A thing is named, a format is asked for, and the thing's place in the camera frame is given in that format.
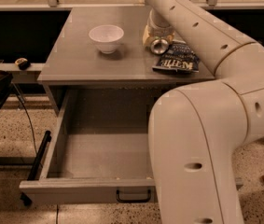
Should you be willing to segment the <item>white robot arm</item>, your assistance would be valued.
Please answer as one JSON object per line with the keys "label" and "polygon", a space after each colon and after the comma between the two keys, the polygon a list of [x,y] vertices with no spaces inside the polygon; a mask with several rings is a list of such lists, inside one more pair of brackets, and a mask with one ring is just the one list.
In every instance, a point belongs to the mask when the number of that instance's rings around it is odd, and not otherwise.
{"label": "white robot arm", "polygon": [[244,224],[235,148],[264,137],[264,47],[189,0],[146,0],[214,76],[167,91],[148,125],[162,224]]}

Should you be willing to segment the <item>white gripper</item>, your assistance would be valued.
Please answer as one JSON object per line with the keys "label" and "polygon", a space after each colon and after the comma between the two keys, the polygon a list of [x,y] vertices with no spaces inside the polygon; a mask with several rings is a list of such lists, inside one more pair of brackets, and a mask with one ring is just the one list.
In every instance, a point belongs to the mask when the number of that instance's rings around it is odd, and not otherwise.
{"label": "white gripper", "polygon": [[174,28],[155,9],[149,13],[147,26],[143,33],[143,45],[146,47],[150,37],[165,38],[167,41],[174,39]]}

